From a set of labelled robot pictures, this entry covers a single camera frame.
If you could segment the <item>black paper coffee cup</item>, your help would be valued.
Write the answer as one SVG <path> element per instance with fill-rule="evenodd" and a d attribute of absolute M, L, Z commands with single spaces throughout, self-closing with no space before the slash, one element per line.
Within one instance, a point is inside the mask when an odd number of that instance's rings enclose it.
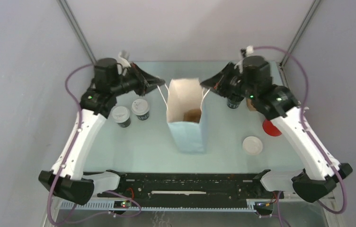
<path fill-rule="evenodd" d="M 133 114 L 136 115 L 136 117 L 141 121 L 147 120 L 150 116 L 150 105 L 145 99 L 142 98 L 138 98 L 133 101 L 131 110 Z"/>

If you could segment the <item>light blue paper bag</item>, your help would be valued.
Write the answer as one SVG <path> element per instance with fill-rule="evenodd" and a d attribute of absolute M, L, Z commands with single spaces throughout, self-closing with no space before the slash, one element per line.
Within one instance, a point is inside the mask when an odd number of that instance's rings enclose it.
<path fill-rule="evenodd" d="M 205 98 L 209 90 L 201 87 L 199 78 L 172 79 L 164 96 L 157 89 L 166 106 L 166 122 L 174 143 L 181 153 L 206 152 L 207 114 Z"/>

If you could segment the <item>brown cardboard carrier piece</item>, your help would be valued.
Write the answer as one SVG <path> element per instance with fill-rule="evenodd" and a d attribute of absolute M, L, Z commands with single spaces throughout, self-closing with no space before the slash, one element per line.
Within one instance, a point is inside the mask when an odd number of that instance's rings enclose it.
<path fill-rule="evenodd" d="M 191 109 L 184 113 L 183 121 L 199 123 L 202 116 L 201 109 Z"/>

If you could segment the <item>red cup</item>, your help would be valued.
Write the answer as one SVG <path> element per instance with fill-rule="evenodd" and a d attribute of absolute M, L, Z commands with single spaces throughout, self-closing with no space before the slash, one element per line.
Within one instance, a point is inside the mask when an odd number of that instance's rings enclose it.
<path fill-rule="evenodd" d="M 272 137 L 278 137 L 282 134 L 281 131 L 267 119 L 263 121 L 262 128 L 267 135 Z"/>

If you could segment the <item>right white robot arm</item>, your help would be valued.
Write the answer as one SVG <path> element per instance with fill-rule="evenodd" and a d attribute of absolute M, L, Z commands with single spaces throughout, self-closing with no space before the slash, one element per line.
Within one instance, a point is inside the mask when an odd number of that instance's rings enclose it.
<path fill-rule="evenodd" d="M 256 177 L 253 193 L 260 198 L 272 191 L 294 192 L 306 202 L 316 202 L 332 192 L 353 169 L 340 163 L 301 120 L 301 106 L 289 88 L 273 82 L 270 63 L 262 56 L 250 56 L 228 63 L 220 72 L 200 84 L 232 101 L 249 99 L 256 111 L 269 120 L 303 163 L 295 172 L 265 170 Z"/>

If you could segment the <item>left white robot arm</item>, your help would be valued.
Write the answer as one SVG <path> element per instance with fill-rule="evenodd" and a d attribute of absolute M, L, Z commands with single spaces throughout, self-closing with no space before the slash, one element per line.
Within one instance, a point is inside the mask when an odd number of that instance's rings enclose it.
<path fill-rule="evenodd" d="M 84 165 L 94 140 L 106 120 L 111 117 L 126 128 L 130 125 L 130 110 L 117 105 L 117 98 L 129 92 L 145 96 L 165 80 L 152 76 L 134 62 L 103 58 L 93 66 L 94 76 L 86 92 L 73 100 L 78 111 L 74 127 L 59 158 L 49 171 L 41 171 L 39 182 L 56 196 L 78 205 L 85 205 L 93 195 L 110 191 L 121 197 L 127 184 L 112 171 L 84 174 Z"/>

